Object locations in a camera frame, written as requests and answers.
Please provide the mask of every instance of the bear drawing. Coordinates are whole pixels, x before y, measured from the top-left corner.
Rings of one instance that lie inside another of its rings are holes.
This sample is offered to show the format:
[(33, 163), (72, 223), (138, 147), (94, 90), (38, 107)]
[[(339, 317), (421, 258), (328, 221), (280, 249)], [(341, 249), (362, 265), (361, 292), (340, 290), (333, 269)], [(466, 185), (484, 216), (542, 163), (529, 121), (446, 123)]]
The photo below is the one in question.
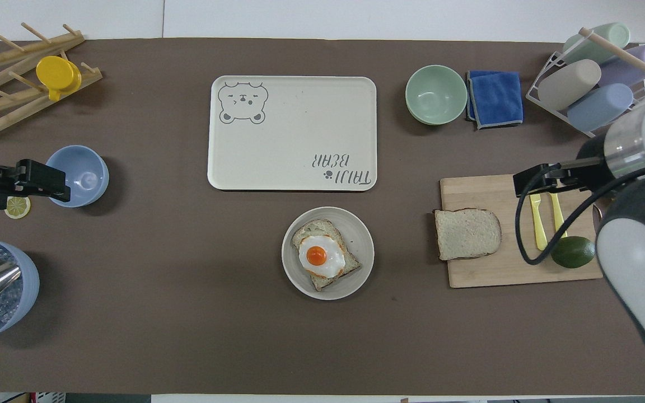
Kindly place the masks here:
[(265, 120), (263, 107), (268, 99), (268, 90), (261, 83), (253, 86), (249, 82), (236, 82), (235, 85), (225, 83), (218, 91), (221, 102), (220, 118), (223, 123), (231, 123), (236, 119), (249, 119), (258, 125)]

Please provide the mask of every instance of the black cable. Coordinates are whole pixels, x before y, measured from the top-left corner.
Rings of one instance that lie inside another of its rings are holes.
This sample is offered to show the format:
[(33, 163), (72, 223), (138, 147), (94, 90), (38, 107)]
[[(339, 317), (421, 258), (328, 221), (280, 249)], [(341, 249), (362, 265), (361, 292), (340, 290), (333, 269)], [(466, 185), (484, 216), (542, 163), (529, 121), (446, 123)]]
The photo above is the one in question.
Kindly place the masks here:
[(527, 186), (524, 187), (524, 190), (519, 196), (519, 202), (517, 202), (517, 212), (514, 217), (514, 229), (517, 235), (517, 247), (519, 247), (519, 252), (522, 254), (522, 258), (524, 259), (524, 261), (530, 265), (538, 265), (539, 263), (541, 263), (554, 249), (554, 247), (559, 242), (564, 232), (566, 232), (566, 230), (569, 229), (571, 224), (573, 224), (573, 222), (576, 221), (576, 219), (579, 216), (581, 216), (584, 210), (586, 210), (589, 206), (591, 206), (591, 204), (593, 204), (596, 200), (599, 200), (605, 194), (609, 193), (610, 191), (616, 189), (619, 186), (622, 186), (628, 181), (645, 175), (645, 168), (637, 169), (632, 173), (625, 174), (620, 178), (614, 179), (613, 181), (605, 184), (604, 186), (594, 191), (593, 194), (591, 194), (591, 196), (589, 196), (586, 200), (583, 201), (583, 203), (579, 204), (579, 207), (577, 207), (573, 213), (569, 214), (569, 217), (567, 217), (566, 221), (561, 225), (561, 227), (559, 227), (559, 229), (556, 231), (552, 239), (548, 242), (547, 246), (544, 248), (544, 250), (542, 250), (539, 256), (535, 257), (534, 259), (531, 259), (529, 258), (529, 255), (527, 254), (527, 250), (525, 250), (524, 245), (522, 244), (522, 234), (520, 231), (520, 223), (519, 223), (519, 219), (522, 214), (522, 206), (524, 204), (524, 199), (527, 198), (527, 194), (532, 189), (532, 186), (534, 185), (534, 183), (536, 183), (539, 179), (541, 179), (543, 175), (559, 168), (561, 168), (561, 164), (555, 163), (554, 165), (550, 165), (547, 168), (537, 172), (535, 176), (532, 177), (530, 181), (527, 183)]

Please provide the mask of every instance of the fried egg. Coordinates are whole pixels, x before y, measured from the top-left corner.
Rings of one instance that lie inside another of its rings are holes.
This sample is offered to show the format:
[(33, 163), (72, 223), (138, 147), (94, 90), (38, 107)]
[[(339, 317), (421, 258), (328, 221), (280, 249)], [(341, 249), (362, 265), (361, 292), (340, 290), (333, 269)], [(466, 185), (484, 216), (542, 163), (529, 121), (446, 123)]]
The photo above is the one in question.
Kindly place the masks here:
[(320, 278), (333, 278), (345, 268), (343, 249), (328, 235), (303, 239), (298, 257), (308, 273)]

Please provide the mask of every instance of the yellow utensil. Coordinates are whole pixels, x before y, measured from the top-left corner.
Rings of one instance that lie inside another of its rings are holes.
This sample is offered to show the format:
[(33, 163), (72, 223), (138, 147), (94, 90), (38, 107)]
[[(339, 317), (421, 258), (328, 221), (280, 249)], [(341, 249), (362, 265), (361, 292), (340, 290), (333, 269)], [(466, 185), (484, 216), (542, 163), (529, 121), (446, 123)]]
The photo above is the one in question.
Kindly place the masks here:
[(561, 212), (561, 205), (559, 204), (559, 196), (556, 193), (550, 193), (549, 196), (551, 196), (551, 205), (554, 209), (554, 230), (558, 231), (559, 228), (561, 228), (561, 224), (564, 224), (564, 214)]
[(529, 202), (532, 205), (532, 217), (534, 218), (534, 237), (537, 242), (537, 249), (544, 250), (547, 245), (546, 234), (544, 233), (544, 224), (539, 214), (539, 204), (542, 203), (540, 194), (530, 194)]
[(46, 56), (36, 65), (36, 76), (49, 89), (49, 99), (56, 102), (62, 95), (81, 87), (81, 71), (76, 64), (58, 56)]

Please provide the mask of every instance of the yellow knife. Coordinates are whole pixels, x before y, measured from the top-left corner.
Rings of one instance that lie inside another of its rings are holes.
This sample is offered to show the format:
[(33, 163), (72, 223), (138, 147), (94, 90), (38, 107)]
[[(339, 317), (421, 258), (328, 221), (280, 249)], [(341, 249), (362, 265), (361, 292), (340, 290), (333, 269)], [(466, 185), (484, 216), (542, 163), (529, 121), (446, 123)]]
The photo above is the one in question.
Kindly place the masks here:
[(551, 205), (554, 209), (554, 230), (558, 231), (559, 228), (561, 227), (561, 224), (564, 224), (564, 214), (561, 212), (561, 206), (559, 204), (559, 196), (556, 193), (550, 193), (549, 196), (551, 196)]
[(537, 241), (537, 249), (544, 250), (547, 245), (546, 234), (542, 217), (539, 214), (539, 204), (542, 203), (542, 196), (539, 194), (530, 194), (529, 202), (532, 205), (532, 217), (534, 218), (534, 237)]

